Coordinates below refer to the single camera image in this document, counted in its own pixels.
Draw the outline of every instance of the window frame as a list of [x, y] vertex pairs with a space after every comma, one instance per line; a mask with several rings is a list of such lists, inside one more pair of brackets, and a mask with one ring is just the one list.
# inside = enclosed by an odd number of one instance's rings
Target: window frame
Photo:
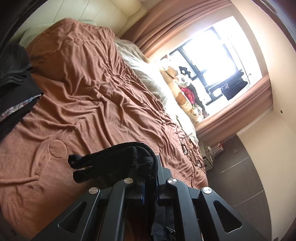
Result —
[[[205, 31], [212, 31], [213, 33], [216, 34], [216, 36], [218, 37], [218, 39], [221, 39], [221, 37], [220, 37], [219, 34], [216, 32], [216, 30], [215, 30], [215, 28], [214, 28], [213, 26], [210, 27], [210, 28], [208, 28], [208, 29], [206, 29]], [[192, 40], [193, 40], [193, 38], [189, 39], [188, 41], [186, 41], [185, 43], [183, 43], [181, 46], [179, 46], [178, 48], [176, 48], [176, 49], [174, 49], [172, 52], [170, 52], [169, 55], [172, 55], [174, 52], [178, 51], [178, 52], [183, 56], [183, 58], [186, 60], [186, 62], [189, 64], [189, 66], [193, 69], [193, 71], [194, 71], [194, 73], [195, 73], [195, 76], [194, 76], [194, 77], [191, 78], [191, 77], [189, 76], [189, 78], [190, 78], [191, 80], [195, 80], [195, 79], [199, 78], [199, 80], [201, 81], [202, 85], [204, 86], [204, 88], [205, 88], [207, 94], [210, 96], [211, 101], [209, 101], [209, 102], [206, 103], [206, 105], [209, 105], [209, 104], [213, 103], [214, 101], [216, 101], [217, 99], [219, 99], [221, 96], [223, 96], [223, 94], [220, 94], [220, 95], [218, 95], [217, 97], [214, 96], [213, 93], [209, 94], [208, 89], [211, 88], [212, 86], [214, 86], [216, 83], [211, 84], [211, 85], [208, 85], [208, 84], [207, 84], [207, 81], [206, 81], [205, 78], [203, 77], [203, 74], [207, 71], [207, 69], [204, 69], [204, 70], [200, 71], [200, 70], [199, 70], [199, 69], [198, 69], [198, 68], [192, 63], [192, 60], [189, 58], [189, 56], [187, 56], [186, 52], [184, 51], [183, 47], [184, 47], [186, 44], [188, 44], [190, 41], [192, 41]], [[236, 71], [237, 71], [237, 70], [238, 70], [237, 65], [235, 64], [235, 62], [234, 62], [234, 60], [233, 60], [233, 57], [231, 56], [231, 54], [230, 54], [228, 48], [226, 47], [225, 43], [222, 44], [222, 47], [224, 47], [224, 49], [225, 49], [225, 51], [226, 51], [226, 53], [227, 53], [227, 56], [232, 60], [234, 66], [235, 66], [235, 69], [236, 69]]]

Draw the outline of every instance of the cream wall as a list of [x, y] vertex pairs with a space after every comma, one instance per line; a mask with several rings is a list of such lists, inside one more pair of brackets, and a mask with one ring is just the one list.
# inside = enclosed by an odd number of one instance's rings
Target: cream wall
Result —
[[296, 217], [296, 135], [273, 110], [237, 135], [265, 190], [272, 240], [281, 240]]
[[281, 240], [296, 217], [296, 52], [276, 23], [255, 3], [232, 2], [252, 29], [270, 76], [274, 110], [237, 134], [266, 193], [272, 240], [277, 236]]
[[192, 38], [193, 35], [196, 33], [205, 30], [212, 26], [214, 23], [219, 22], [225, 18], [234, 16], [241, 28], [244, 30], [252, 49], [255, 53], [255, 56], [257, 58], [260, 70], [262, 75], [265, 75], [267, 73], [267, 67], [265, 64], [265, 60], [263, 57], [263, 54], [261, 52], [261, 49], [259, 47], [259, 44], [249, 27], [248, 23], [242, 16], [242, 14], [237, 10], [235, 6], [228, 6], [222, 9], [219, 9], [218, 11], [209, 14], [202, 19], [198, 20], [195, 24], [192, 24], [190, 27], [183, 30], [181, 33], [177, 34], [175, 37], [170, 39], [164, 46], [162, 46], [155, 54], [153, 54], [149, 59], [151, 61], [156, 61], [160, 58], [162, 58], [167, 53], [174, 50], [177, 46], [184, 43], [186, 40]]

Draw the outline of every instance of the stack of folded clothes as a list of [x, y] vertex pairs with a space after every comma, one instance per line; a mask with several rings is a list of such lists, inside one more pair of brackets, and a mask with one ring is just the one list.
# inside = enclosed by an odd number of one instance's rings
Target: stack of folded clothes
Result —
[[43, 95], [35, 84], [25, 48], [9, 43], [0, 57], [0, 141]]

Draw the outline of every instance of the bed sheet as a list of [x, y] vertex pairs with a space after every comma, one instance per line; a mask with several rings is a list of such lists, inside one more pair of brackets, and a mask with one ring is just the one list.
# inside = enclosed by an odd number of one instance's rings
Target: bed sheet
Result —
[[16, 232], [31, 239], [90, 187], [116, 181], [75, 183], [69, 154], [143, 142], [175, 178], [207, 186], [199, 147], [126, 65], [110, 29], [63, 19], [27, 51], [44, 95], [0, 144], [0, 205]]

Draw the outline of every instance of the orange blanket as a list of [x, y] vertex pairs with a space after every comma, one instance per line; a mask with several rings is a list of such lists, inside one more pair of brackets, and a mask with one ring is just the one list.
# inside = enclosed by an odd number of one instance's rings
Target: orange blanket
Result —
[[197, 166], [202, 164], [199, 147], [183, 138], [185, 133], [119, 56], [113, 39], [108, 28], [67, 18], [27, 48], [32, 76], [44, 96], [0, 144], [2, 213], [27, 238], [91, 186], [108, 185], [106, 179], [75, 183], [69, 154], [144, 142], [174, 177], [195, 188], [207, 185], [204, 168]]

